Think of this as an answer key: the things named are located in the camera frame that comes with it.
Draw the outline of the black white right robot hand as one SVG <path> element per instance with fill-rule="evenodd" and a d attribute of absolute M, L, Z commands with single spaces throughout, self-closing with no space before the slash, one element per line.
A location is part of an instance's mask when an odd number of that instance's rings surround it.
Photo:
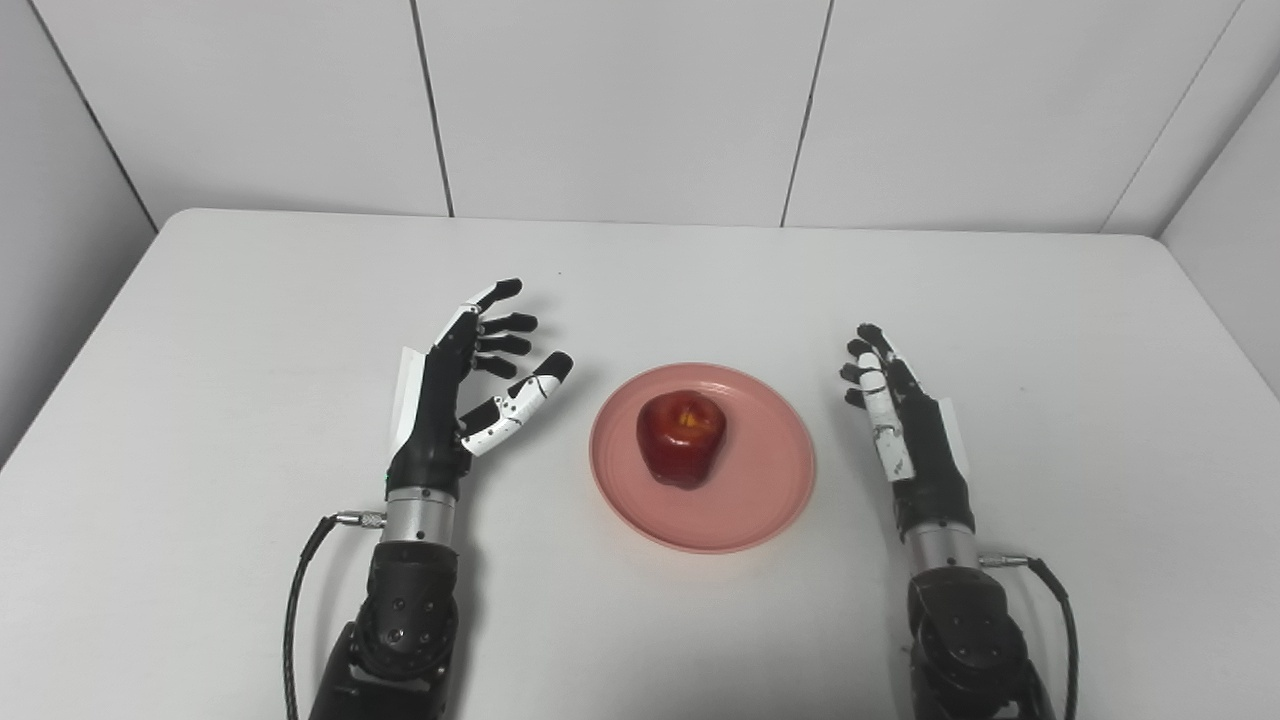
<path fill-rule="evenodd" d="M 845 401 L 870 420 L 873 443 L 892 489 L 899 538 L 920 525 L 977 530 L 942 404 L 925 392 L 878 325 L 860 324 L 847 352 L 852 360 L 840 370 L 850 384 Z"/>

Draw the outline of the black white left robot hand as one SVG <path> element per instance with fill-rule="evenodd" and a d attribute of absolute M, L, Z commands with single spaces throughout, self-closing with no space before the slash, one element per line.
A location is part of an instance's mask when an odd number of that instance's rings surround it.
<path fill-rule="evenodd" d="M 406 439 L 387 470 L 387 495 L 398 491 L 439 491 L 460 497 L 460 482 L 476 457 L 524 429 L 547 400 L 564 383 L 573 359 L 556 351 L 520 375 L 513 356 L 532 350 L 527 338 L 538 319 L 524 313 L 489 318 L 499 301 L 524 288 L 518 278 L 498 281 L 462 302 L 426 351 L 419 373 L 417 398 Z M 474 373 L 484 372 L 511 386 L 471 411 L 458 411 L 460 391 Z"/>

